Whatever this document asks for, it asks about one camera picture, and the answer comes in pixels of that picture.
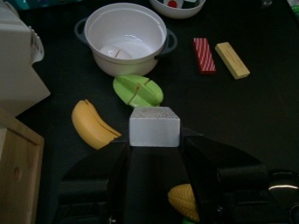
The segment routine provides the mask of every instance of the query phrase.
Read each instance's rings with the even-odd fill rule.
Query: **yellow block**
[[[235,50],[232,49],[228,42],[216,44],[216,52],[235,78],[235,80],[244,78],[249,75],[249,71],[240,60]]]

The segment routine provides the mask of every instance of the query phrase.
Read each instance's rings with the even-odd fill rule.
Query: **white block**
[[[177,147],[180,118],[167,107],[136,107],[129,116],[129,144],[145,147]]]

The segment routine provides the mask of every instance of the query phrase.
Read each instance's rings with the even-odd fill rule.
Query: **wooden drawer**
[[[0,109],[0,223],[33,224],[42,137]]]

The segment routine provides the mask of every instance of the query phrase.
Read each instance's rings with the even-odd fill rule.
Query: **red block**
[[[216,67],[213,64],[213,59],[211,57],[211,48],[208,40],[205,38],[195,38],[192,40],[192,43],[196,52],[200,74],[215,74]]]

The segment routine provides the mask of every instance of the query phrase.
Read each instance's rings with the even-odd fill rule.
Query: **bowl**
[[[173,8],[161,2],[159,0],[149,0],[151,5],[153,6],[155,10],[164,15],[168,18],[176,18],[176,19],[183,19],[183,18],[189,18],[195,16],[199,11],[201,10],[201,6],[205,3],[205,0],[197,0],[195,3],[193,8]]]
[[[167,45],[167,39],[169,36],[175,39],[175,35],[157,14],[133,3],[112,3],[98,8],[77,22],[74,33],[88,44],[98,67],[110,76],[148,74],[157,56],[176,47],[176,43]]]

